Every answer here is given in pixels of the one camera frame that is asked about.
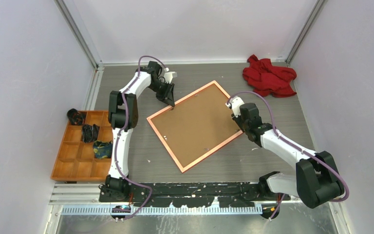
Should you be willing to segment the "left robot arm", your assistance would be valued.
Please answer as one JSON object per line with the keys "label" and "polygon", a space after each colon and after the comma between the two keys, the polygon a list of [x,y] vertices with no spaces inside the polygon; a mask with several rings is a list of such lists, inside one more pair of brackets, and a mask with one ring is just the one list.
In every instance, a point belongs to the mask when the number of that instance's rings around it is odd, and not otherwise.
{"label": "left robot arm", "polygon": [[111,165],[105,181],[105,193],[111,193],[119,202],[130,195],[128,156],[131,135],[138,123],[138,97],[145,89],[155,92],[156,98],[171,107],[174,101],[175,71],[160,62],[150,61],[147,66],[138,66],[133,78],[119,91],[109,96],[108,119],[112,127]]}

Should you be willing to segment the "red picture frame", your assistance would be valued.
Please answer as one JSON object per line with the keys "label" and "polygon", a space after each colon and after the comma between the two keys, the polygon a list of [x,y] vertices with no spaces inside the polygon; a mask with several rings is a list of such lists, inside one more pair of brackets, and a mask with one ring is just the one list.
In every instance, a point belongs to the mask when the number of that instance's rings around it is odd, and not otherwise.
{"label": "red picture frame", "polygon": [[242,134],[229,97],[214,80],[146,118],[182,173]]}

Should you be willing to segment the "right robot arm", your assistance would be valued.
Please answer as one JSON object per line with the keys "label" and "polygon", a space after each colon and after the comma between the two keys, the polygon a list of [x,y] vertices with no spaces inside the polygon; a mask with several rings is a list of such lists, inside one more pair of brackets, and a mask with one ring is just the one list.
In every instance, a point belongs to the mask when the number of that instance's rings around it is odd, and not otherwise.
{"label": "right robot arm", "polygon": [[329,201],[342,201],[348,195],[333,156],[305,149],[284,136],[270,123],[264,123],[254,103],[237,98],[226,106],[232,119],[259,147],[269,150],[289,164],[295,175],[271,172],[260,177],[259,195],[271,200],[278,193],[298,197],[307,207],[315,208]]}

